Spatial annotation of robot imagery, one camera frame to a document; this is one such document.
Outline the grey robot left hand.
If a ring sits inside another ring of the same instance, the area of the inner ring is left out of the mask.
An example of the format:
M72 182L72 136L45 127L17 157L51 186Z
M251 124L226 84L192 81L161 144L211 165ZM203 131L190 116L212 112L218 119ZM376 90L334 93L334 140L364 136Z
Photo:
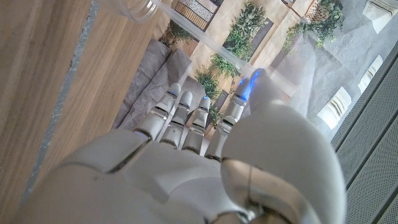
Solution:
M285 104L258 68L204 156L197 129L182 147L189 95L174 85L133 131L116 129L55 167L14 223L343 223L345 182L323 134Z

